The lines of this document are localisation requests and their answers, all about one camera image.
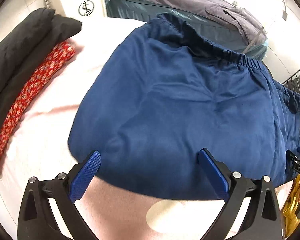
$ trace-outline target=black logo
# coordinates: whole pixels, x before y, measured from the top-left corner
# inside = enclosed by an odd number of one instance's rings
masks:
[[[93,12],[93,9],[94,9],[94,4],[92,1],[90,0],[84,1],[79,6],[79,14],[82,16],[88,16]]]

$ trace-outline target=metal screw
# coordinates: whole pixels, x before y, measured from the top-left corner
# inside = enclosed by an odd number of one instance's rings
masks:
[[[29,182],[30,182],[30,183],[34,183],[34,182],[35,182],[35,180],[36,180],[36,178],[35,178],[35,177],[31,177],[31,178],[29,179]]]
[[[241,173],[235,171],[235,172],[233,173],[233,176],[234,176],[236,179],[240,179],[240,178],[241,178]]]
[[[264,179],[266,182],[270,182],[270,180],[271,180],[270,177],[267,176],[267,175],[266,175],[266,176],[263,176],[263,179]]]
[[[58,174],[58,179],[64,179],[65,177],[66,177],[66,174],[63,172]]]

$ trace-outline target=bed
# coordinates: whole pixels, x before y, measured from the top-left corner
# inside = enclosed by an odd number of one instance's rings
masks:
[[[169,12],[188,22],[202,36],[226,48],[262,60],[268,40],[262,25],[244,8],[224,0],[107,0],[108,17],[147,22]]]
[[[0,164],[0,196],[15,224],[31,176],[51,179],[76,164],[67,140],[78,106],[115,48],[143,24],[133,19],[102,18],[97,25],[85,23],[81,32],[67,40],[76,54],[26,109]],[[280,207],[291,185],[292,181],[277,189]],[[62,233],[70,237],[55,202],[50,203]],[[83,198],[75,204],[102,240],[197,240],[224,202],[162,200],[114,187],[94,177]],[[248,204],[247,198],[228,236],[238,231]]]

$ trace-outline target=floral pattern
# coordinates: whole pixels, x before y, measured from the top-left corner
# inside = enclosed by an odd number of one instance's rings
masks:
[[[0,130],[0,160],[9,138],[25,109],[48,83],[53,74],[71,59],[74,54],[75,50],[69,43],[64,41],[56,45],[23,86]]]

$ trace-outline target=blue pants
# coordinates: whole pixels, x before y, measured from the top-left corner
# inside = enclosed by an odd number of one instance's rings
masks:
[[[114,51],[68,144],[78,161],[100,152],[101,179],[154,197],[217,199],[197,164],[204,147],[231,171],[269,175],[277,187],[296,175],[285,152],[300,145],[300,94],[261,62],[161,14]]]

